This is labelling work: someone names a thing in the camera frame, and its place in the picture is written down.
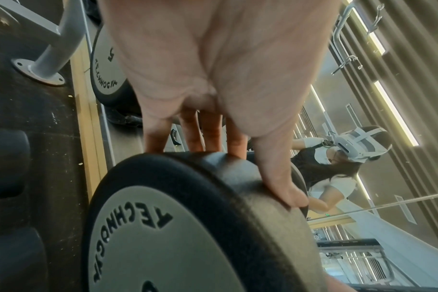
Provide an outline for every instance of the black floor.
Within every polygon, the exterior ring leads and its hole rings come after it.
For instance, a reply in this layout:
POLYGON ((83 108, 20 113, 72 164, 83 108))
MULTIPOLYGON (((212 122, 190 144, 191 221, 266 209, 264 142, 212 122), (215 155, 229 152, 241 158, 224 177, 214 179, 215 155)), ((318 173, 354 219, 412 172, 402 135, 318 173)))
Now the black floor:
MULTIPOLYGON (((58 23, 62 0, 21 4, 58 23)), ((80 291, 80 243, 88 204, 73 85, 54 88, 30 80, 11 58, 36 59, 46 44, 0 27, 0 128, 25 131, 32 161, 23 194, 0 200, 0 232, 33 226, 46 246, 50 291, 80 291)))

